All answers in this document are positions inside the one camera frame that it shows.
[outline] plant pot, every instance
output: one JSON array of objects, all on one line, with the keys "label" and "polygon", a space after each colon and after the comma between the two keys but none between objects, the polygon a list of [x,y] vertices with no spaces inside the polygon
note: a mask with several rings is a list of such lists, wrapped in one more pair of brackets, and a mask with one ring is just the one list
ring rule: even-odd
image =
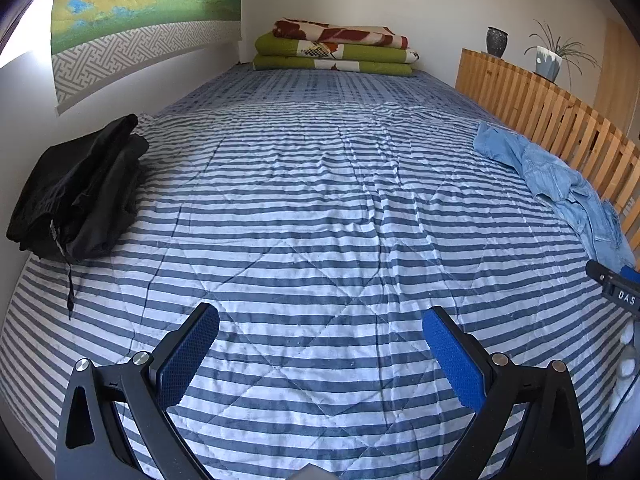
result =
[{"label": "plant pot", "polygon": [[507,48],[508,34],[495,27],[489,27],[486,33],[486,51],[495,57],[502,57]]},{"label": "plant pot", "polygon": [[552,83],[560,73],[562,58],[548,48],[539,46],[536,52],[536,74],[548,79]]}]

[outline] bed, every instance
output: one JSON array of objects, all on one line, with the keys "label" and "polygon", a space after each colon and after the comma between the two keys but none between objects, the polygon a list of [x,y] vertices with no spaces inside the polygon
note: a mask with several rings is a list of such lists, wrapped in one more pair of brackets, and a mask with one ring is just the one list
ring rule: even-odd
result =
[{"label": "bed", "polygon": [[109,258],[74,267],[71,320],[65,267],[28,259],[0,337],[2,396],[53,459],[73,364],[151,350],[207,301],[220,334],[169,412],[214,478],[311,462],[345,480],[426,479],[472,417],[422,338],[441,305],[489,352],[564,360],[594,458],[626,315],[585,276],[574,232],[473,150],[479,120],[497,121],[425,73],[242,65],[141,116],[136,221]]}]

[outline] green folded blanket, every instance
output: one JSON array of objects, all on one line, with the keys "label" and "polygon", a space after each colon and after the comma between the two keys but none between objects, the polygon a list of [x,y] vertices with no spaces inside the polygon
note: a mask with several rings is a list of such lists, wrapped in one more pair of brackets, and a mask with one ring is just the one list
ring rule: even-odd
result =
[{"label": "green folded blanket", "polygon": [[362,44],[319,43],[307,40],[276,38],[268,32],[255,41],[255,49],[263,56],[313,57],[372,61],[377,63],[414,63],[420,59],[411,49]]},{"label": "green folded blanket", "polygon": [[342,72],[364,72],[381,75],[411,75],[411,67],[402,63],[376,63],[373,61],[348,61],[335,59],[312,59],[310,57],[262,56],[254,58],[256,70],[273,68],[315,68],[316,70],[340,70]]}]

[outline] black vase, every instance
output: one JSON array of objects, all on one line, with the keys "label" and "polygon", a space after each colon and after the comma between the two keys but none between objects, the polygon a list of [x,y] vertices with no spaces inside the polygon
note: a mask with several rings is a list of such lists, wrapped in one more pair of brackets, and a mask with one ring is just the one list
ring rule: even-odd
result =
[{"label": "black vase", "polygon": [[495,57],[502,57],[507,48],[508,34],[495,27],[489,27],[486,33],[486,51]]}]

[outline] silver bolt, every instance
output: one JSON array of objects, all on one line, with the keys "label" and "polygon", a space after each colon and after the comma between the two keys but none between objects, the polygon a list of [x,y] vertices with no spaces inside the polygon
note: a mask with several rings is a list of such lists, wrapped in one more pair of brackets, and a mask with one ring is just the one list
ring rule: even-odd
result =
[{"label": "silver bolt", "polygon": [[78,372],[84,372],[89,367],[89,359],[80,359],[76,363],[76,370]]},{"label": "silver bolt", "polygon": [[133,364],[135,365],[143,365],[147,361],[149,361],[149,354],[147,352],[138,352],[133,356]]},{"label": "silver bolt", "polygon": [[491,356],[491,361],[498,366],[506,366],[509,364],[509,358],[505,354],[494,354]]},{"label": "silver bolt", "polygon": [[556,372],[562,373],[566,371],[566,364],[564,364],[562,361],[555,360],[551,363],[551,366]]}]

